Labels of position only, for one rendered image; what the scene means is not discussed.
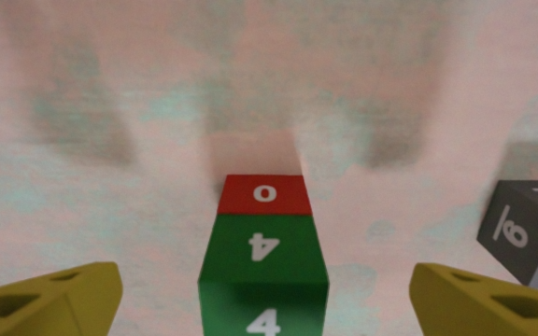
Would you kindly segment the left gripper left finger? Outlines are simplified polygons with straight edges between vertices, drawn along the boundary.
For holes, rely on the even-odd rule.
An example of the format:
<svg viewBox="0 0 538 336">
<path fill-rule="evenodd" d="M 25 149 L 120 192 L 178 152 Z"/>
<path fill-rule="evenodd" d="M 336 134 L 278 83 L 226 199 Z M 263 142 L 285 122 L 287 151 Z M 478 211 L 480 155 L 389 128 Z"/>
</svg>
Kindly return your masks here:
<svg viewBox="0 0 538 336">
<path fill-rule="evenodd" d="M 0 336 L 107 336 L 122 294 L 115 261 L 2 285 Z"/>
</svg>

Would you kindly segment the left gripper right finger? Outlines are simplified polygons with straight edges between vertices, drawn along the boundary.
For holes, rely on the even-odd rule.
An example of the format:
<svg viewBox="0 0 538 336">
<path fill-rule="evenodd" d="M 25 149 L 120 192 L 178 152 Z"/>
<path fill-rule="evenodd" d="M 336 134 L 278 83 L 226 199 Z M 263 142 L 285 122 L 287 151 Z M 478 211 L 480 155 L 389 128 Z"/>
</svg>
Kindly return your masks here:
<svg viewBox="0 0 538 336">
<path fill-rule="evenodd" d="M 532 287 L 418 262 L 408 294 L 423 336 L 538 336 Z"/>
</svg>

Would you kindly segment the green block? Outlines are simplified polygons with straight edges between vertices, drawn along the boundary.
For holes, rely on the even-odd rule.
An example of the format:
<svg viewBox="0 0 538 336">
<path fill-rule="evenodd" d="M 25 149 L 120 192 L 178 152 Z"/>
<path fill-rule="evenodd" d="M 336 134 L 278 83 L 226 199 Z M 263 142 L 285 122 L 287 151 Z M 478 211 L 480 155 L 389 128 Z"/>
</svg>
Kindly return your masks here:
<svg viewBox="0 0 538 336">
<path fill-rule="evenodd" d="M 216 214 L 197 286 L 203 336 L 322 336 L 330 279 L 313 216 Z"/>
</svg>

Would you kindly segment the grey block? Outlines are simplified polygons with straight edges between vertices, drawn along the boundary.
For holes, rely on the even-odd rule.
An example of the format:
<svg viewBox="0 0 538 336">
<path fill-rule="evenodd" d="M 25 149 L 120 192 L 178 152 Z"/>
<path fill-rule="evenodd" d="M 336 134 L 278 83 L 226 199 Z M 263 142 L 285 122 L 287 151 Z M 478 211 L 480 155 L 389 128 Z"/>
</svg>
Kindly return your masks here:
<svg viewBox="0 0 538 336">
<path fill-rule="evenodd" d="M 499 180 L 476 241 L 522 286 L 538 289 L 538 180 Z"/>
</svg>

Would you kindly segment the red block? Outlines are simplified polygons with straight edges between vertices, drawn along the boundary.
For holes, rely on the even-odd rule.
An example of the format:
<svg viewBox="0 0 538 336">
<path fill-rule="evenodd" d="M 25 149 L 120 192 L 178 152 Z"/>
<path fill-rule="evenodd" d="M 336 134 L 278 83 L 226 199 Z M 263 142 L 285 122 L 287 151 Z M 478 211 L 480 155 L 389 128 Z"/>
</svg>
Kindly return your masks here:
<svg viewBox="0 0 538 336">
<path fill-rule="evenodd" d="M 217 214 L 313 216 L 303 175 L 227 175 Z"/>
</svg>

